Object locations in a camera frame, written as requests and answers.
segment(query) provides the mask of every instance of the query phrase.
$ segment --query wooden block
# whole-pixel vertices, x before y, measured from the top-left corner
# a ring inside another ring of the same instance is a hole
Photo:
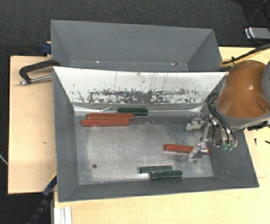
[[[88,119],[128,119],[133,120],[132,113],[90,113],[87,114]]]
[[[150,174],[151,180],[166,179],[166,178],[182,178],[182,171],[164,171],[164,172],[152,172]]]
[[[117,110],[118,113],[133,113],[138,116],[147,116],[148,109],[145,108],[119,108]]]
[[[169,151],[169,152],[177,152],[177,153],[190,153],[193,150],[194,146],[185,146],[185,145],[176,145],[176,144],[165,144],[164,145],[164,151]]]
[[[172,171],[172,165],[162,165],[162,166],[151,166],[151,167],[141,167],[139,168],[139,173],[152,173],[152,172],[163,172]]]
[[[81,120],[82,127],[115,127],[128,126],[128,119],[83,119]]]

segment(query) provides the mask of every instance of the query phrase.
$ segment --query red bar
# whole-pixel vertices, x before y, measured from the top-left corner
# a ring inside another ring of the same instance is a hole
[[[83,119],[81,120],[82,127],[115,127],[128,126],[128,119]]]
[[[164,145],[164,150],[169,151],[169,152],[177,152],[177,153],[190,153],[193,150],[194,146],[185,146],[185,145],[176,145],[176,144],[165,144]]]
[[[134,119],[132,113],[90,113],[87,114],[88,119]]]

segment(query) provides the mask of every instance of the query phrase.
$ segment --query wooden board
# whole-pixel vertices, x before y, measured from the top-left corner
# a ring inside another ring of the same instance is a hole
[[[222,59],[251,49],[220,48]],[[42,192],[56,171],[52,82],[19,86],[20,67],[49,57],[13,56],[10,67],[8,193]],[[267,63],[270,50],[252,59]],[[51,74],[38,71],[32,77]],[[257,146],[252,142],[257,138]],[[270,223],[270,129],[248,133],[250,153],[259,178],[257,189],[58,203],[72,207],[78,223]]]

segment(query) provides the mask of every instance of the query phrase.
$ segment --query black carpet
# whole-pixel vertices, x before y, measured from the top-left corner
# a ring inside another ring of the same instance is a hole
[[[50,40],[50,19],[212,28],[220,46],[250,46],[243,30],[253,13],[230,0],[0,0],[2,155],[7,159],[8,56],[42,56],[41,45]],[[270,25],[264,15],[254,22]],[[0,160],[0,223],[26,223],[40,200],[41,194],[8,196],[7,166]]]

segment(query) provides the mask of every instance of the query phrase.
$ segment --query green bar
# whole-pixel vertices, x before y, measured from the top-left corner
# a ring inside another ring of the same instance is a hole
[[[182,178],[182,171],[164,171],[164,172],[153,172],[150,174],[151,180],[166,179],[166,178]]]
[[[118,113],[132,113],[134,115],[148,115],[148,109],[145,108],[118,108]]]
[[[139,172],[142,173],[152,173],[152,172],[163,172],[163,171],[172,171],[172,165],[163,165],[163,166],[151,166],[151,167],[141,167]]]

